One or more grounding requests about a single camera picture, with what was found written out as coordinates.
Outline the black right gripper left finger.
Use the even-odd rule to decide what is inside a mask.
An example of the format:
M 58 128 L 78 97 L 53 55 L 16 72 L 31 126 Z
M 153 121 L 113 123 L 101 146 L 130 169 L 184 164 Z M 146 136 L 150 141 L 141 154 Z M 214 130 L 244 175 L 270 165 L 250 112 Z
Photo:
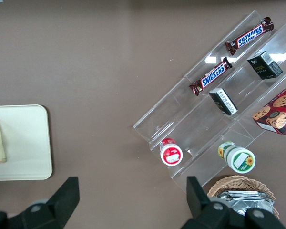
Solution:
M 45 203 L 33 204 L 11 218 L 0 211 L 0 229 L 62 229 L 79 201 L 79 179 L 69 177 Z

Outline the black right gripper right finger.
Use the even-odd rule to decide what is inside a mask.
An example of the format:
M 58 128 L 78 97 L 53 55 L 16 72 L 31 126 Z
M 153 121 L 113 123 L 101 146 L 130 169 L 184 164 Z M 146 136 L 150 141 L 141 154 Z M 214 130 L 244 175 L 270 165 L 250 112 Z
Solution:
M 187 229 L 284 229 L 285 226 L 270 212 L 251 208 L 245 215 L 236 213 L 224 203 L 211 201 L 197 178 L 187 177 L 186 198 L 192 218 Z

